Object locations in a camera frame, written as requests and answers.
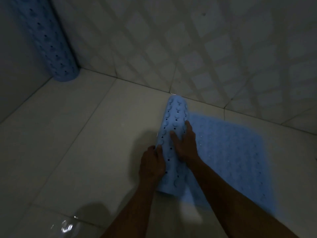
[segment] anti-slip mat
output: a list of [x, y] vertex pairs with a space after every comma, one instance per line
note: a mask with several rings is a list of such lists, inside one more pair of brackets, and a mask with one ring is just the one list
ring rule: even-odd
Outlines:
[[79, 69], [47, 0], [12, 0], [54, 79], [76, 78]]
[[270, 213], [274, 213], [269, 170], [262, 138], [248, 128], [223, 120], [189, 113], [186, 101], [171, 96], [158, 133], [163, 147], [166, 172], [158, 190], [181, 200], [210, 207], [192, 172], [176, 156], [169, 132], [179, 138], [189, 120], [196, 133], [200, 158], [233, 188]]

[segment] wall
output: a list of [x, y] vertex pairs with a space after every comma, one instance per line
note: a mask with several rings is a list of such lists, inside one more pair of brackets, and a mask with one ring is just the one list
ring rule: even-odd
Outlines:
[[317, 105], [317, 0], [52, 2], [84, 68], [299, 129]]
[[0, 122], [50, 75], [7, 0], [0, 0]]

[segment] person's right hand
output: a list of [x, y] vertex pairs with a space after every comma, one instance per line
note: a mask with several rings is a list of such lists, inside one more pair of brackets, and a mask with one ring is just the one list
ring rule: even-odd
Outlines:
[[187, 131], [180, 141], [175, 132], [171, 131], [170, 136], [173, 141], [176, 153], [181, 161], [187, 164], [193, 160], [200, 159], [197, 153], [196, 134], [189, 121], [185, 121]]

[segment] person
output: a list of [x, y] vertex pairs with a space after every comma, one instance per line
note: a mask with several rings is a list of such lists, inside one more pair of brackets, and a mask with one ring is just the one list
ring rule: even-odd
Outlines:
[[[297, 237], [286, 226], [266, 213], [246, 196], [227, 184], [198, 156], [196, 135], [188, 121], [182, 140], [174, 132], [170, 137], [176, 153], [194, 174], [221, 226], [230, 238]], [[156, 187], [165, 174], [162, 147], [150, 146], [141, 158], [138, 188], [101, 238], [143, 238], [149, 221]]]

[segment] hand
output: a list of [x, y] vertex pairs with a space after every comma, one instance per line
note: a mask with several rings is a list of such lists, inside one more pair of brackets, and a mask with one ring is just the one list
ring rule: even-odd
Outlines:
[[187, 131], [180, 141], [175, 132], [171, 131], [170, 136], [173, 141], [176, 153], [181, 161], [187, 164], [193, 160], [200, 160], [196, 146], [196, 134], [189, 121], [185, 121]]
[[139, 170], [140, 184], [147, 184], [156, 188], [164, 174], [165, 160], [163, 158], [162, 146], [157, 146], [156, 151], [155, 145], [150, 146], [141, 158]]

